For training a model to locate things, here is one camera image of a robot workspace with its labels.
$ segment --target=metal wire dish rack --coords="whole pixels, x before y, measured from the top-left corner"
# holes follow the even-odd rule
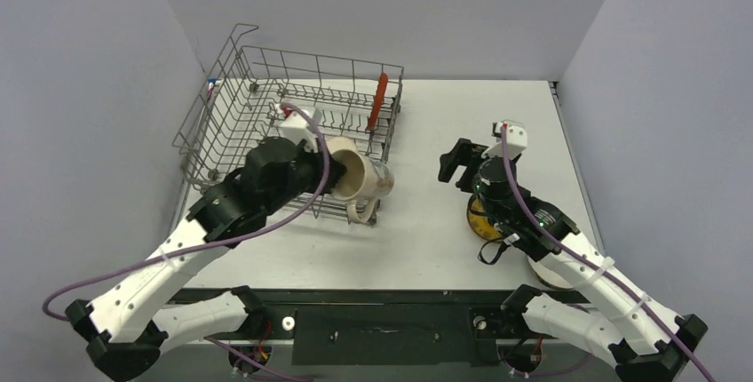
[[[243,164],[262,138],[279,135],[283,115],[277,108],[282,102],[317,107],[325,136],[351,138],[364,155],[387,163],[400,112],[403,67],[248,44],[249,33],[257,29],[235,25],[173,140],[184,156],[186,182],[199,190],[217,184]],[[369,129],[383,73],[388,79],[384,101]],[[301,195],[288,206],[300,208],[309,198]],[[359,211],[364,204],[359,203]],[[348,220],[345,206],[323,195],[309,211],[315,218]],[[376,213],[370,223],[376,223]]]

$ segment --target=white wall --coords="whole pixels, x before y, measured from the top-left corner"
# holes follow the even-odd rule
[[[607,251],[719,381],[753,374],[751,30],[753,0],[606,0],[559,84]]]
[[[170,142],[201,72],[166,0],[0,0],[0,13],[0,380],[105,380],[40,305],[167,234]]]
[[[402,64],[412,78],[557,80],[604,0],[168,0],[205,67],[236,22],[258,43]]]

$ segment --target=mug handle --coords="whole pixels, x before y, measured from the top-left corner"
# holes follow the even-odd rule
[[[371,215],[374,214],[374,209],[377,206],[377,200],[379,199],[369,199],[369,202],[366,204],[366,208],[363,210],[363,213],[359,213],[355,208],[358,201],[350,200],[348,202],[348,219],[359,224],[368,224],[369,219],[371,219]]]

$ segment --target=white mug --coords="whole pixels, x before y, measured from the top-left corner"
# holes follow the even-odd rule
[[[386,165],[361,154],[355,141],[350,138],[329,138],[327,149],[332,159],[346,168],[345,175],[332,188],[332,195],[348,202],[349,220],[367,224],[374,214],[378,199],[392,191],[395,177]],[[359,213],[356,204],[362,198],[369,199],[369,202],[363,213]]]

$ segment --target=tabletop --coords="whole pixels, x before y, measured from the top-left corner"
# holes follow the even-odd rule
[[[493,145],[491,125],[525,125],[528,148],[518,181],[594,236],[586,198],[547,82],[405,80],[389,163],[392,193],[373,227],[305,213],[287,226],[241,243],[205,267],[187,287],[267,289],[514,290],[544,287],[526,256],[507,250],[494,266],[476,259],[483,240],[468,226],[469,196],[437,181],[439,157],[459,138]],[[188,189],[185,209],[200,196]],[[272,223],[289,211],[268,219]]]

